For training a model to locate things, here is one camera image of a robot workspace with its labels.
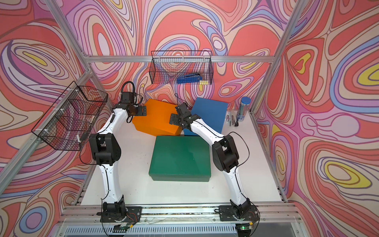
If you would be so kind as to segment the blue stapler in basket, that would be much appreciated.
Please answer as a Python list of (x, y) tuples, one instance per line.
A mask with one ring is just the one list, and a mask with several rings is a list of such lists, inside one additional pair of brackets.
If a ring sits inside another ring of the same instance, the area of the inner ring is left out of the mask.
[(199, 83), (200, 81), (202, 81), (200, 73), (185, 74), (177, 78), (177, 84), (192, 84)]

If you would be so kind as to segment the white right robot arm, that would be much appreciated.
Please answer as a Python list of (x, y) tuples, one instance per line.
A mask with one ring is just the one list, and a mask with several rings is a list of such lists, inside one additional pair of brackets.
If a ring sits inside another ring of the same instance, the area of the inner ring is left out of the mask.
[(211, 146), (213, 163), (224, 174), (231, 194), (232, 213), (237, 219), (243, 219), (250, 211), (252, 203), (240, 183), (239, 153), (234, 138), (217, 132), (200, 116), (191, 114), (186, 103), (176, 106), (175, 110), (176, 113), (171, 115), (169, 123), (192, 131)]

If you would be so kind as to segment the orange shoebox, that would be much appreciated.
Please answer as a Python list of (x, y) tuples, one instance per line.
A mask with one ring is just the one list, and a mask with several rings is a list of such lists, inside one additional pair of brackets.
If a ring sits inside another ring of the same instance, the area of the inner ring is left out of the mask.
[(149, 99), (146, 104), (147, 115), (134, 117), (132, 123), (136, 130), (153, 136), (178, 136), (182, 128), (170, 124), (171, 114), (176, 114), (176, 105)]

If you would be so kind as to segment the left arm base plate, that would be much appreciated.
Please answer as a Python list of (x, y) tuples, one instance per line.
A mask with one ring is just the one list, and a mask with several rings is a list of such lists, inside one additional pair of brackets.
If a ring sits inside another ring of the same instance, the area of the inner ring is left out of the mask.
[(141, 219), (142, 207), (141, 206), (126, 206), (119, 210), (102, 210), (97, 212), (96, 215), (100, 216), (102, 223), (138, 223)]

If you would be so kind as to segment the green shoebox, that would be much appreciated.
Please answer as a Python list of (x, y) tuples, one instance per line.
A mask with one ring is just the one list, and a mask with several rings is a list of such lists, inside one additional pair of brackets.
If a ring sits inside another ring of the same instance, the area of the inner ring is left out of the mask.
[(209, 182), (209, 144), (199, 136), (158, 136), (149, 176), (154, 181)]

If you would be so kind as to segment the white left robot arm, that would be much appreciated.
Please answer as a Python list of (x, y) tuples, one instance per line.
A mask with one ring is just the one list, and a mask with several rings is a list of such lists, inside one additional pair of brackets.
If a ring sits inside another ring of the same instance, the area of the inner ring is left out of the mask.
[(122, 92), (120, 101), (113, 108), (105, 125), (89, 139), (92, 158), (100, 168), (105, 188), (105, 197), (101, 199), (102, 210), (98, 213), (102, 223), (129, 222), (134, 225), (138, 222), (137, 215), (126, 207), (120, 190), (118, 161), (121, 158), (121, 147), (115, 137), (124, 123), (131, 122), (137, 115), (146, 114), (138, 96), (135, 92)]

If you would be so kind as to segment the blue shoebox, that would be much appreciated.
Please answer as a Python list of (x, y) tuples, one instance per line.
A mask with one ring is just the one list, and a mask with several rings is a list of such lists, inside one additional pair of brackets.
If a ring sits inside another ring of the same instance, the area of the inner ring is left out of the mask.
[(192, 115), (198, 115), (208, 126), (221, 133), (227, 108), (226, 102), (197, 98), (190, 112)]

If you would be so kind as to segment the beige black stapler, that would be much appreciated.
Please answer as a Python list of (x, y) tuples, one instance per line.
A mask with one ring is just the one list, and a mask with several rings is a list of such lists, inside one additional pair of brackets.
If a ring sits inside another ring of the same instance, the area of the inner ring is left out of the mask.
[(232, 115), (232, 125), (235, 127), (239, 126), (238, 119), (234, 115)]

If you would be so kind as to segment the aluminium front rail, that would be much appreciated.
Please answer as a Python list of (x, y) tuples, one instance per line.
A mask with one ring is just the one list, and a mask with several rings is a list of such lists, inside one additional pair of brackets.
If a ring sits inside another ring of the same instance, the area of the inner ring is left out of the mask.
[(289, 203), (259, 202), (244, 220), (222, 203), (131, 205), (137, 223), (101, 223), (97, 205), (64, 208), (51, 237), (309, 237), (298, 209)]

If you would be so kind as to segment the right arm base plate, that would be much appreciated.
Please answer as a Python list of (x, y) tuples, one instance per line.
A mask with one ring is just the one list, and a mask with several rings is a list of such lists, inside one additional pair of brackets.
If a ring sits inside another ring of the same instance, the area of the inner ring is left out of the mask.
[(255, 223), (260, 220), (260, 213), (254, 205), (249, 205), (248, 207), (220, 205), (214, 209), (214, 212), (219, 215), (221, 221), (249, 221)]

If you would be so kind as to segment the clear pencil tube blue cap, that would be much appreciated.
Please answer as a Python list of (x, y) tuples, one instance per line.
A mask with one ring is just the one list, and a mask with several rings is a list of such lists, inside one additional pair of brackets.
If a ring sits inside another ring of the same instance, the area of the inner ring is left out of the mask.
[(251, 103), (251, 98), (249, 97), (241, 98), (240, 106), (236, 115), (236, 118), (238, 121), (244, 120), (247, 110), (249, 109), (250, 103)]

